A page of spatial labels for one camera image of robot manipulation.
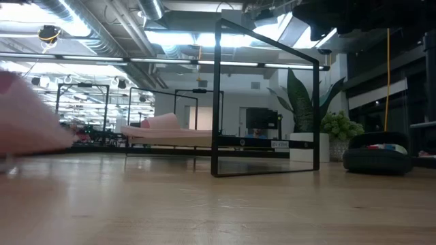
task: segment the pink foam roller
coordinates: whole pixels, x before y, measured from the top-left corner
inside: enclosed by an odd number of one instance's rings
[[[67,148],[74,136],[17,75],[0,71],[0,155]]]
[[[180,129],[177,117],[174,113],[144,119],[141,122],[141,127],[145,129]]]

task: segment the white planter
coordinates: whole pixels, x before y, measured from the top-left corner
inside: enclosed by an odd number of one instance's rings
[[[291,133],[290,140],[313,142],[313,133]],[[313,162],[313,150],[290,149],[290,161]],[[330,142],[327,133],[320,133],[320,163],[330,162]]]

